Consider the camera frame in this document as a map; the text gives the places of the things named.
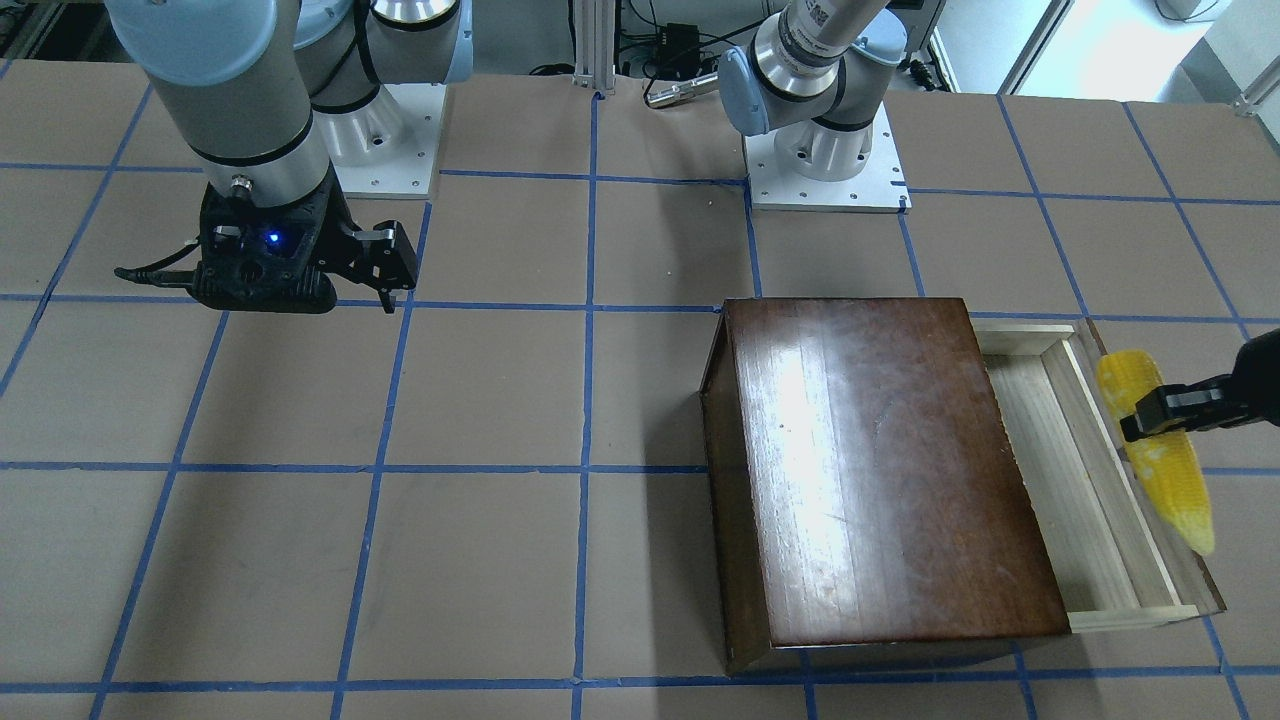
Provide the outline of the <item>yellow corn cob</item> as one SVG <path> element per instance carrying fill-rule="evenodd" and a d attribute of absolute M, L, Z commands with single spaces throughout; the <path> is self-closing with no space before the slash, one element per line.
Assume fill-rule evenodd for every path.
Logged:
<path fill-rule="evenodd" d="M 1164 384 L 1152 356 L 1140 348 L 1106 354 L 1094 370 L 1103 404 L 1120 427 L 1139 401 Z M 1161 520 L 1199 555 L 1216 550 L 1210 492 L 1187 432 L 1178 429 L 1142 439 L 1124 439 L 1126 457 Z"/>

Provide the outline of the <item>dark wooden drawer cabinet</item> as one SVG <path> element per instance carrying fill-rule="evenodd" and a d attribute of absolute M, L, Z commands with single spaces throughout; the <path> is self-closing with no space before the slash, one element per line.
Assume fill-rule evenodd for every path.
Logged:
<path fill-rule="evenodd" d="M 960 299 L 730 299 L 699 391 L 726 671 L 1070 633 Z"/>

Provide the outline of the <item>light wooden drawer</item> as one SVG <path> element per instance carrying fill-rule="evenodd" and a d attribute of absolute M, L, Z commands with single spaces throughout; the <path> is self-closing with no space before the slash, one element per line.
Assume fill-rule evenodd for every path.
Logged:
<path fill-rule="evenodd" d="M 1211 618 L 1203 557 L 1156 512 L 1094 373 L 1088 320 L 974 318 L 973 331 L 1076 634 Z"/>

